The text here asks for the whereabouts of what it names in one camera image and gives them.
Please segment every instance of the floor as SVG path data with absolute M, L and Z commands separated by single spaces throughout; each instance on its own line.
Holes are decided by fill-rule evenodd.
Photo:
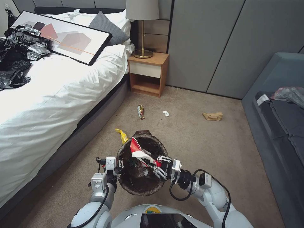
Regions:
M 145 108 L 140 120 L 137 105 Z M 165 117 L 163 111 L 170 113 Z M 221 111 L 221 121 L 207 121 L 202 112 Z M 1 227 L 66 227 L 89 200 L 87 186 L 97 171 L 95 158 L 115 155 L 121 147 L 120 128 L 131 137 L 137 130 L 150 130 L 169 156 L 194 172 L 202 168 L 230 191 L 232 203 L 254 227 L 284 227 L 263 163 L 252 138 L 241 101 L 189 90 L 166 87 L 161 98 L 129 92 L 105 127 L 81 152 L 41 183 L 2 221 Z M 194 198 L 179 202 L 169 194 L 169 182 L 148 197 L 133 196 L 117 182 L 110 213 L 138 204 L 155 203 L 179 209 L 212 226 L 204 207 Z M 186 193 L 177 186 L 179 196 Z

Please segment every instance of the framed picture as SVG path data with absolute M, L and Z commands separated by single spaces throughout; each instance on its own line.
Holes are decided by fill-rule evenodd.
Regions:
M 11 27 L 26 24 L 39 30 L 40 36 L 51 39 L 52 52 L 87 65 L 95 62 L 112 38 L 108 32 L 27 11 L 23 11 Z

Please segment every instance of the white duvet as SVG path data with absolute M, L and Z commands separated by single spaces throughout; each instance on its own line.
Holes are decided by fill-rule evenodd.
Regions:
M 92 66 L 51 54 L 31 81 L 0 92 L 0 207 L 32 180 L 77 123 L 127 72 L 133 46 L 106 47 Z

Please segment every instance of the red and white wrapper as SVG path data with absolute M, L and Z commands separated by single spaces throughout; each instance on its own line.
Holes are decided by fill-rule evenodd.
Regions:
M 148 167 L 148 166 L 154 166 L 154 165 L 157 165 L 157 166 L 161 166 L 161 162 L 153 159 L 148 151 L 142 149 L 139 145 L 139 143 L 137 142 L 137 140 L 135 138 L 132 137 L 132 140 L 131 140 L 131 145 L 130 145 L 130 149 L 131 149 L 131 153 L 132 153 L 132 157 L 135 157 L 137 158 L 144 167 Z

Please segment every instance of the trash can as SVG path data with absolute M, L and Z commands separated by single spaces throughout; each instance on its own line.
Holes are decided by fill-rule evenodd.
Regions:
M 166 156 L 168 153 L 163 144 L 152 136 L 148 130 L 137 131 L 134 137 L 142 149 L 149 151 L 155 156 Z M 148 196 L 156 193 L 163 185 L 151 168 L 145 168 L 137 158 L 131 154 L 131 138 L 120 148 L 117 153 L 119 160 L 123 160 L 123 173 L 118 179 L 120 185 L 132 195 Z

